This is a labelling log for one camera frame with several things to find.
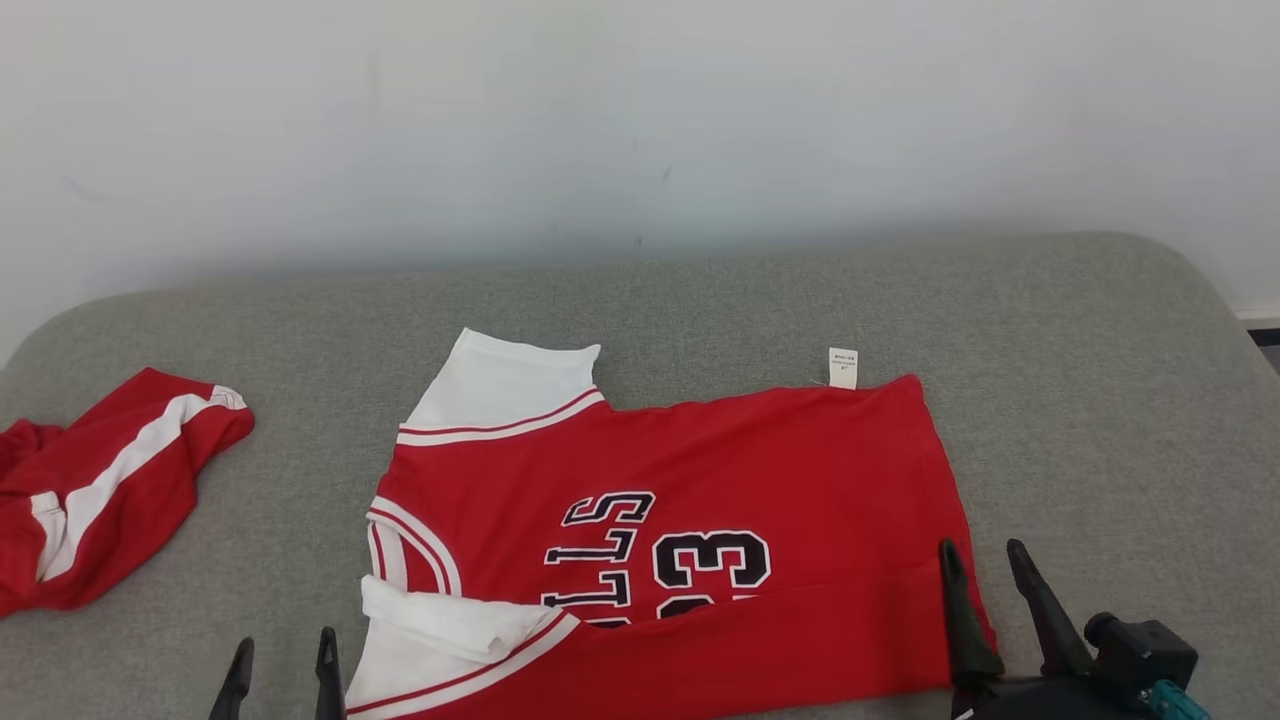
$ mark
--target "white wall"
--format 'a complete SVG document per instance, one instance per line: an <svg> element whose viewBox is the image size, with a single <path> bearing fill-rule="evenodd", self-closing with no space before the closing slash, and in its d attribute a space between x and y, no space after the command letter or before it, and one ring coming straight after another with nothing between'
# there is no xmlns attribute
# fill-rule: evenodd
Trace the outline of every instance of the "white wall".
<svg viewBox="0 0 1280 720"><path fill-rule="evenodd" d="M1280 315L1272 0L5 0L0 363L195 278L1125 229Z"/></svg>

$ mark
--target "white stripe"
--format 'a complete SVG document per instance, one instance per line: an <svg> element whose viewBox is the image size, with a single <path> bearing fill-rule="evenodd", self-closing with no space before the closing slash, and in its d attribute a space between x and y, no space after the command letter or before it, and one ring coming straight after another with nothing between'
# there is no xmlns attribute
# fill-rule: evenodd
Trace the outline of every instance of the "white stripe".
<svg viewBox="0 0 1280 720"><path fill-rule="evenodd" d="M374 497L374 502L370 505L370 509L380 510L390 515L392 518L396 519L397 523L404 525L413 533L417 533L417 536L422 538L422 541L425 541L426 544L431 547L431 550L435 551L435 555L440 559L440 564L435 562L435 559L431 557L431 553L428 552L428 550L422 547L422 544L417 542L417 539L415 539L412 534L404 533L402 537L404 538L404 542L417 548L417 551L422 553L422 557L425 557L426 561L431 564L431 568L435 570L438 589L440 592L444 592L447 585L448 594L462 597L462 577L458 575L458 565L457 562L453 561L453 556L449 555L449 548L444 546L444 542L440 541L439 536L433 533L426 525L422 524L421 520L411 515L407 510L387 500L385 497ZM379 518L380 518L379 515L372 512L369 515L369 519L374 520L375 523L379 520Z"/></svg>
<svg viewBox="0 0 1280 720"><path fill-rule="evenodd" d="M388 527L385 523L372 523L375 528L374 532L378 533L378 541L381 543L383 548L383 571L387 574L383 580L387 580L393 588L398 591L408 592L408 570L404 566L404 543L401 542L399 533L394 528Z"/></svg>
<svg viewBox="0 0 1280 720"><path fill-rule="evenodd" d="M396 436L396 445L412 445L417 447L426 447L433 445L449 445L454 442L471 442L477 439L498 439L504 437L512 437L524 434L532 430L539 430L549 425L554 425L562 420L567 420L573 415L577 415L582 410L595 405L596 402L604 402L604 396L599 391L591 395L584 396L577 402L570 405L568 407L548 415L540 420L532 420L529 423L522 423L512 428L503 428L500 430L460 430L453 433L439 433L433 436L419 436L413 433L399 433ZM401 425L401 429L419 429L413 425Z"/></svg>
<svg viewBox="0 0 1280 720"><path fill-rule="evenodd" d="M378 568L378 541L374 539L374 528L376 527L378 524L370 520L369 527L365 528L365 537L369 541L369 565L375 578L385 580L387 578L383 578L383 571Z"/></svg>
<svg viewBox="0 0 1280 720"><path fill-rule="evenodd" d="M129 479L133 473L151 461L164 448L178 439L182 427L192 418L209 407L229 407L238 410L244 407L244 400L236 391L218 386L214 396L205 400L198 395L179 395L169 401L164 413L151 420L138 430L128 445L120 448L111 464L102 470L93 482L74 489L67 495L67 534L49 564L49 570L44 579L56 578L72 569L76 562L76 552L84 538L93 520L101 515L102 509L111 501L115 488Z"/></svg>
<svg viewBox="0 0 1280 720"><path fill-rule="evenodd" d="M45 546L40 548L40 557L36 559L38 583L49 571L49 564L54 561L58 546L67 533L67 514L58 505L58 493L50 491L31 496L31 516L40 523L40 529L45 530Z"/></svg>
<svg viewBox="0 0 1280 720"><path fill-rule="evenodd" d="M403 700L401 702L393 702L390 705L383 705L380 707L374 707L365 710L362 712L349 712L348 717L360 717L361 720L392 720L394 717L403 717L413 712L422 712L425 710L431 710L433 707L439 707L448 702L456 700L462 700L468 694L477 693L490 685L494 685L524 667L529 666L532 661L538 660L543 655L547 655L553 647L559 644L561 641L568 637L570 633L577 628L577 618L562 612L559 621L554 628L552 628L545 635L538 638L536 642L526 647L525 650L512 655L506 661L499 662L493 666L492 670L481 673L470 680L458 683L456 685L449 685L444 689L436 691L434 693L428 693L417 696L413 698Z"/></svg>

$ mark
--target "red stripe trim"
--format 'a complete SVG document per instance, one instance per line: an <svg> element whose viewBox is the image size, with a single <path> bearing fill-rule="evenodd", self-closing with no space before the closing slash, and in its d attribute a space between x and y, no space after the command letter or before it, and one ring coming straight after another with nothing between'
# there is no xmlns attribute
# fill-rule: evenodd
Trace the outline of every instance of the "red stripe trim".
<svg viewBox="0 0 1280 720"><path fill-rule="evenodd" d="M378 548L378 579L387 579L387 560L383 557L383 539L378 537L378 528L372 524L369 527L369 532L374 533L374 547Z"/></svg>
<svg viewBox="0 0 1280 720"><path fill-rule="evenodd" d="M387 512L385 510L379 510L378 507L370 507L369 511L372 512L374 515L380 515L383 518L387 518L388 520L392 521L392 524L396 525L396 529L398 532L404 533L407 536L412 536L415 539L417 539L417 542L422 543L422 547L426 548L426 551L429 553L431 553L431 557L435 559L435 562L436 562L435 566L440 569L440 577L436 578L439 580L439 584L440 584L440 592L443 592L444 594L452 594L453 593L453 588L449 585L449 574L444 570L444 560L440 557L440 555L438 552L435 552L435 548L431 547L431 543L426 542L426 538L424 538L422 536L415 533L404 523L402 523L399 520L399 518L392 515L390 512Z"/></svg>
<svg viewBox="0 0 1280 720"><path fill-rule="evenodd" d="M431 685L429 688L424 688L421 691L415 691L415 692L411 692L411 693L404 693L404 694L399 694L399 696L396 696L396 697L389 697L387 700L379 700L376 702L370 702L367 705L361 705L358 707L351 707L351 708L347 710L347 712L351 714L351 715L355 715L357 712L365 712L366 710L374 710L376 707L383 707L383 706L387 706L387 705L393 705L393 703L397 703L397 702L403 702L406 700L413 700L416 697L422 697L425 694L430 694L430 693L434 693L434 692L440 692L440 691L447 689L447 688L452 688L453 685L457 685L458 683L465 683L465 682L467 682L467 680L470 680L472 678L477 678L480 675L484 675L485 673L489 673L490 670L494 670L497 667L500 667L506 662L509 662L513 657L516 657L521 652L524 652L525 648L527 648L529 646L531 646L535 642L538 642L539 639L541 639L543 635L545 635L547 633L552 632L553 628L556 628L557 625L559 625L563 621L564 621L564 612L562 611L561 615L559 615L559 618L556 618L556 621L549 623L545 628L543 628L541 630L538 630L531 638L529 638L525 642L520 643L516 647L516 650L513 650L511 652L511 655L508 655L507 657L503 657L500 661L494 662L493 665L486 665L486 666L484 666L484 667L481 667L479 670L475 670L472 673L467 673L466 675L454 678L452 680L440 683L438 685Z"/></svg>
<svg viewBox="0 0 1280 720"><path fill-rule="evenodd" d="M591 389L584 392L582 395L575 397L573 400L566 402L564 405L557 407L556 410L552 410L550 413L547 413L545 415L539 415L536 418L527 418L525 420L517 420L515 423L508 423L506 425L497 425L497 427L493 427L493 428L443 428L443 429L436 429L436 430L422 430L422 429L417 429L417 428L401 428L401 432L411 434L411 436L443 436L443 434L448 434L448 433L493 433L493 432L498 432L498 430L506 430L506 429L517 428L520 425L525 425L525 424L529 424L529 423L536 423L538 420L545 420L547 418L550 418L552 415L556 415L557 413L563 413L564 410L568 410L570 407L572 407L573 405L576 405L577 402L580 402L584 397L588 397L588 396L598 393L598 392L600 392L600 391L593 387Z"/></svg>

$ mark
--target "jersey number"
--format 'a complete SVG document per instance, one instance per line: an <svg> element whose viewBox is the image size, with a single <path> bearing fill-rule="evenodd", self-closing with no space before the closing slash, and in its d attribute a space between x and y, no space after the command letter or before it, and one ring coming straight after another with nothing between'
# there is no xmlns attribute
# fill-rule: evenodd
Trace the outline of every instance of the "jersey number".
<svg viewBox="0 0 1280 720"><path fill-rule="evenodd" d="M640 524L653 507L652 492L612 492L599 498L584 498L570 506L562 527L582 523ZM588 561L621 564L631 559L637 530L635 528L609 528L604 533L608 547L549 547L544 562ZM668 533L653 543L653 578L667 589L690 589L694 573L728 569L735 588L758 588L769 577L769 546L750 530L710 530ZM543 593L543 605L631 605L631 574L627 570L600 570L600 588L581 593ZM735 594L733 598L750 597ZM672 618L695 607L714 602L708 594L673 594L658 606L658 618ZM604 626L625 625L626 618L604 618L593 623Z"/></svg>

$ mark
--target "gray cushion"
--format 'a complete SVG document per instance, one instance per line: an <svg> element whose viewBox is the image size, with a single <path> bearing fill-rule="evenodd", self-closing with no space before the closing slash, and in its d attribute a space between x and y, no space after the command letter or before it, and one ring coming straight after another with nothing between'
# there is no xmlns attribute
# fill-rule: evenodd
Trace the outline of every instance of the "gray cushion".
<svg viewBox="0 0 1280 720"><path fill-rule="evenodd" d="M90 607L0 621L0 715L202 717L257 641L246 719L310 717L320 628L349 679L364 639L362 515L396 425L463 325L599 342L620 407L824 380L924 382L1012 670L1036 673L1004 543L1027 542L1078 624L1158 618L1201 652L1217 717L1280 707L1280 379L1180 256L1064 236L823 256L456 272L132 295L37 331L0 420L68 423L143 365L239 391L257 429L200 505ZM947 716L943 692L778 717Z"/></svg>

